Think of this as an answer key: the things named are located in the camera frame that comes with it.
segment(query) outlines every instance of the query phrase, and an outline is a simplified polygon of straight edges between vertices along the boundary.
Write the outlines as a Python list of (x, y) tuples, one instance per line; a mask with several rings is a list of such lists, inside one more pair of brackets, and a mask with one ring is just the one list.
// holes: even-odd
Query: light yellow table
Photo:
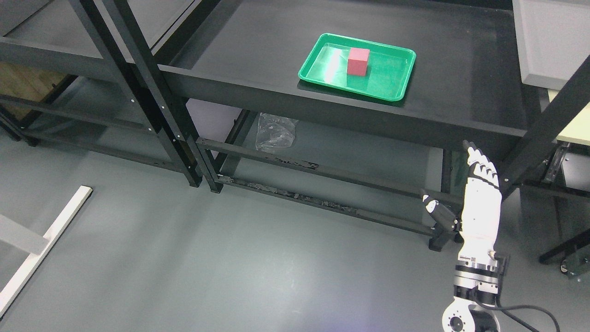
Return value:
[[(547, 91), (549, 101), (552, 101), (559, 92), (550, 89)], [(559, 133), (557, 139), (590, 146), (590, 103)]]

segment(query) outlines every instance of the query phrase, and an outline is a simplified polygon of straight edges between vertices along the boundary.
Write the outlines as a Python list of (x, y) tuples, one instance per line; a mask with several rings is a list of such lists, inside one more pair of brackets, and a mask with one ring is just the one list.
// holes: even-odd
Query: red block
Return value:
[(369, 50), (367, 48), (350, 49), (348, 55), (348, 75), (365, 76), (367, 74), (367, 64), (369, 63)]

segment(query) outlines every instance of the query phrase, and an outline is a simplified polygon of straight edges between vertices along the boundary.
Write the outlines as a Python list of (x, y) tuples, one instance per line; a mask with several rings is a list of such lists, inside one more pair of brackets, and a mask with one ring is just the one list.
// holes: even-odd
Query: plastic bag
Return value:
[(283, 116), (260, 113), (256, 150), (275, 153), (290, 147), (295, 140), (295, 126), (299, 120)]

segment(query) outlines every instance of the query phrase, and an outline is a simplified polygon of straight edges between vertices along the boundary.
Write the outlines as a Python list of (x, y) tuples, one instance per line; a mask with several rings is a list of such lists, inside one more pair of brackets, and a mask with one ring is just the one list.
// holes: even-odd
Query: gray floor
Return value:
[[(238, 188), (212, 194), (174, 172), (0, 134), (4, 215), (42, 233), (81, 184), (94, 194), (0, 331), (442, 330), (458, 245), (436, 253), (413, 233)], [(504, 203), (503, 302), (541, 305), (562, 331), (586, 331), (588, 283), (536, 263), (556, 241), (544, 223), (520, 218), (518, 194)], [(23, 258), (0, 243), (2, 284)], [(542, 314), (519, 314), (553, 330)]]

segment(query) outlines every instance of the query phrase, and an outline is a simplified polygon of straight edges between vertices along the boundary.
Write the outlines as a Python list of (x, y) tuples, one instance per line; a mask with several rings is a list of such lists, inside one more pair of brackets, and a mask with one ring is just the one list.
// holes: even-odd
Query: robotic hand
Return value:
[(463, 147), (470, 168), (461, 219), (427, 194), (422, 197), (433, 219), (453, 224), (451, 231), (458, 231), (464, 240), (455, 266), (454, 301), (442, 315), (442, 326), (445, 332), (499, 332), (496, 316), (478, 303), (495, 305), (499, 296), (506, 260), (499, 264), (494, 243), (502, 195), (494, 164), (472, 142), (463, 141)]

